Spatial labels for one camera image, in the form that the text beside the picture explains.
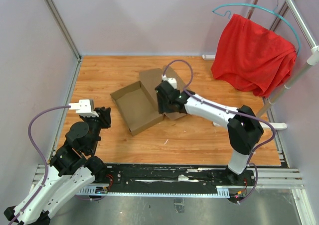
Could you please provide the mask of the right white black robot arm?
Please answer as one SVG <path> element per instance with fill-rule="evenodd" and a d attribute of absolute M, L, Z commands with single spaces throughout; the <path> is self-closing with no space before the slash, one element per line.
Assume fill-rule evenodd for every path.
<path fill-rule="evenodd" d="M 168 81 L 162 81 L 155 87 L 155 92 L 159 113 L 194 115 L 227 129 L 233 153 L 226 167 L 226 180 L 231 185 L 243 181 L 252 150 L 264 133 L 252 109 L 224 106 L 193 91 L 175 89 Z"/>

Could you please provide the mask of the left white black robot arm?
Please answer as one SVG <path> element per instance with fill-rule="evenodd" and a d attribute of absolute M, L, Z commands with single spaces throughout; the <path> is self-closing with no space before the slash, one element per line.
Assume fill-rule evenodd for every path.
<path fill-rule="evenodd" d="M 106 178 L 113 180 L 106 164 L 95 156 L 101 130 L 111 126 L 111 109 L 94 108 L 79 117 L 81 121 L 70 127 L 64 144 L 44 164 L 44 175 L 34 189 L 21 203 L 4 211 L 9 224 L 48 225 L 82 188 Z"/>

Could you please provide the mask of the brown cardboard box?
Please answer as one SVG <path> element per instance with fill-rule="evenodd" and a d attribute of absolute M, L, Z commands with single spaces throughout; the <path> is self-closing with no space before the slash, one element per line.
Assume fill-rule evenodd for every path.
<path fill-rule="evenodd" d="M 155 68 L 139 72 L 139 80 L 110 93 L 130 134 L 135 136 L 163 121 L 164 117 L 177 120 L 184 113 L 158 112 L 155 87 L 160 84 L 163 69 Z"/>

